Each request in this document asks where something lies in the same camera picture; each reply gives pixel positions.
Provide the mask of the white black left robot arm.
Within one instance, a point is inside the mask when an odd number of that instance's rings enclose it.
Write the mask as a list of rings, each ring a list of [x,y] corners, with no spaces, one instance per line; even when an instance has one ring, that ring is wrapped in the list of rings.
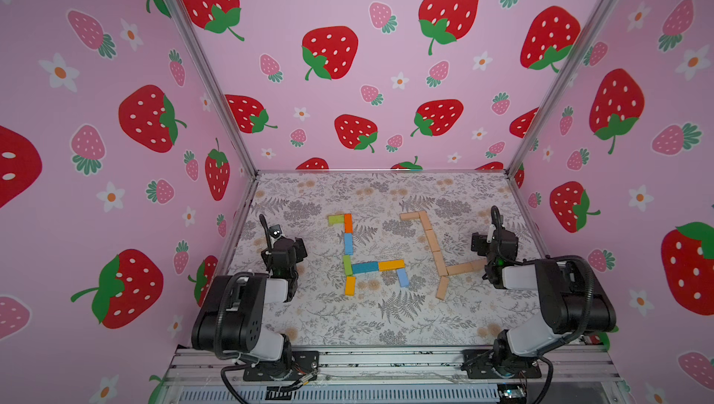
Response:
[[[218,359],[246,359],[278,370],[292,367],[289,337],[263,325],[267,304],[290,302],[298,288],[298,264],[308,257],[301,238],[270,238],[261,258],[265,273],[219,276],[204,263],[197,273],[194,296],[200,307],[191,344]]]

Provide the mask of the green wooden block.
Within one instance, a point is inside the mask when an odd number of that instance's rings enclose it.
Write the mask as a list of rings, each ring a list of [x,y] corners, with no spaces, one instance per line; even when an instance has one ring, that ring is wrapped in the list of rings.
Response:
[[[347,277],[353,275],[353,265],[351,264],[351,257],[349,255],[342,256],[342,262],[344,266],[344,272]]]
[[[329,225],[344,224],[345,223],[345,215],[344,214],[329,215],[327,217],[327,220],[328,220]]]

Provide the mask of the natural wooden block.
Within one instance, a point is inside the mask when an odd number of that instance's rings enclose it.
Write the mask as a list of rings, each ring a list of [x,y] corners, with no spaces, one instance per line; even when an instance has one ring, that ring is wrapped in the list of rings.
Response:
[[[420,219],[420,222],[422,224],[424,231],[428,232],[428,231],[432,230],[431,220],[430,220],[427,212],[420,211],[418,213],[418,215],[419,215],[419,219]]]
[[[449,276],[456,276],[473,272],[474,267],[472,263],[454,264],[453,266],[448,266],[446,271]]]
[[[487,262],[485,260],[475,260],[472,262],[472,270],[479,272],[485,269]]]
[[[437,291],[435,294],[435,297],[438,300],[444,301],[446,299],[448,286],[449,286],[449,277],[448,276],[440,277],[439,285],[438,285],[438,288],[437,288]]]
[[[432,253],[433,260],[435,262],[435,266],[437,269],[437,272],[440,277],[447,277],[448,276],[448,271],[446,268],[446,261],[444,260],[444,255],[441,251],[434,251]]]
[[[405,212],[404,214],[400,214],[400,219],[402,221],[414,221],[414,220],[419,220],[420,219],[420,213],[419,212]]]
[[[426,230],[426,231],[425,231],[425,235],[426,235],[427,240],[428,240],[428,242],[429,242],[429,246],[430,246],[430,248],[431,248],[431,251],[432,251],[433,253],[438,253],[438,252],[441,250],[441,247],[440,247],[440,245],[439,245],[439,242],[438,242],[438,238],[437,238],[437,236],[436,236],[436,233],[435,233],[432,229],[429,229],[429,230]]]

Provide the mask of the orange wooden block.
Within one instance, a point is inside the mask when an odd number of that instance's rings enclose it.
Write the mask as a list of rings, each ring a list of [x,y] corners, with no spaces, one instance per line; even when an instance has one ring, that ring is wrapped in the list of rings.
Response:
[[[344,214],[344,229],[346,234],[353,234],[353,217],[351,214]]]

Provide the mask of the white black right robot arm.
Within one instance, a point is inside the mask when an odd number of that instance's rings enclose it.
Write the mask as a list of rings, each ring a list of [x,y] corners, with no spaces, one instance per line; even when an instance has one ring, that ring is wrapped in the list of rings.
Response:
[[[537,293],[539,311],[502,331],[489,350],[466,350],[461,369],[470,378],[525,373],[539,377],[543,355],[582,335],[615,329],[617,315],[588,262],[574,255],[518,261],[518,238],[492,227],[472,235],[472,251],[486,258],[485,279],[498,290]]]

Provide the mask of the short yellow wooden block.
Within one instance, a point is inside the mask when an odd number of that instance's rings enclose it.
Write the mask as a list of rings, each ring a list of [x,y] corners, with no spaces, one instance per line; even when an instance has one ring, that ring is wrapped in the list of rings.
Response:
[[[356,290],[356,277],[349,276],[346,277],[345,294],[347,296],[354,296]]]

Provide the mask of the teal wooden block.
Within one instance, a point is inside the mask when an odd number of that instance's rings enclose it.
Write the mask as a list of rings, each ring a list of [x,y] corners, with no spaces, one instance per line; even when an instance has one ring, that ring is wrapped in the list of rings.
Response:
[[[371,273],[371,272],[379,272],[379,263],[378,262],[366,262],[366,263],[359,263],[359,264],[353,264],[351,266],[351,272],[353,272],[353,275],[358,275],[358,274],[365,274],[365,273]]]

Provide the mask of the long yellow wooden block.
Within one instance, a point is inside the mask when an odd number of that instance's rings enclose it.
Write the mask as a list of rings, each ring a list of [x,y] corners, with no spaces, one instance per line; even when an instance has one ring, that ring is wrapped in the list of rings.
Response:
[[[380,272],[392,271],[392,270],[404,269],[405,261],[404,260],[385,261],[385,262],[378,262],[377,265],[379,266]]]

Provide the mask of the light blue wooden block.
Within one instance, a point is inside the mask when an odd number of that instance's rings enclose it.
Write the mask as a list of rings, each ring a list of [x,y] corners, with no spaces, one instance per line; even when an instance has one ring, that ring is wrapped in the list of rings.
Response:
[[[344,239],[345,254],[352,256],[353,255],[353,234],[345,233],[343,239]]]

